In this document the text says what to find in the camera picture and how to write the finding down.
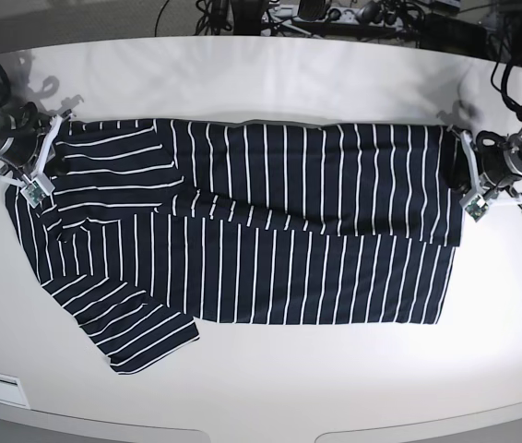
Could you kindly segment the navy white striped T-shirt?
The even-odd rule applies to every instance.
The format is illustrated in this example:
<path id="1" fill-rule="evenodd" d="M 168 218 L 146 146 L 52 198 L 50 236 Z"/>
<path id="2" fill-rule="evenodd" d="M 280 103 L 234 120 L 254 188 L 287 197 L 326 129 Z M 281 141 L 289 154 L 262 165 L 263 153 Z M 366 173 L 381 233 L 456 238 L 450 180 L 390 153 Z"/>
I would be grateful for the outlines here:
<path id="1" fill-rule="evenodd" d="M 196 322 L 440 319 L 463 216 L 442 126 L 67 124 L 65 170 L 6 209 L 34 276 L 133 375 Z"/>

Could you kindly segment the black equipment box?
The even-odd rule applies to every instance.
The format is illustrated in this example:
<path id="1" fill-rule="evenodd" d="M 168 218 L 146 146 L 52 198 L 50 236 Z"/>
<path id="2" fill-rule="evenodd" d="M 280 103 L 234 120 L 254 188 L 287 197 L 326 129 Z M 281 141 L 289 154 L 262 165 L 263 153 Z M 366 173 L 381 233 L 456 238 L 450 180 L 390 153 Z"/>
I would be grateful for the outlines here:
<path id="1" fill-rule="evenodd" d="M 430 13 L 422 23 L 419 47 L 424 50 L 483 57 L 486 39 L 487 30 L 482 25 Z"/>

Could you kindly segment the white power strip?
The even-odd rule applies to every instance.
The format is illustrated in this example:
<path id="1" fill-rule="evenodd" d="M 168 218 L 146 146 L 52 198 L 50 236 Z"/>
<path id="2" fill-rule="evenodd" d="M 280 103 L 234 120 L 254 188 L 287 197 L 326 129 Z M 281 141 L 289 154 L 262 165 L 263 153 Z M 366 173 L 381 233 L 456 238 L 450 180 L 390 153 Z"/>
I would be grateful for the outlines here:
<path id="1" fill-rule="evenodd" d="M 304 20 L 298 15 L 296 5 L 272 6 L 266 12 L 265 21 L 272 21 L 281 26 L 290 26 L 318 32 L 320 30 L 368 30 L 368 31 L 393 31 L 402 30 L 402 21 L 397 18 L 393 23 L 382 20 L 379 23 L 360 22 L 358 20 L 359 8 L 346 6 L 331 6 L 327 12 L 318 20 Z"/>

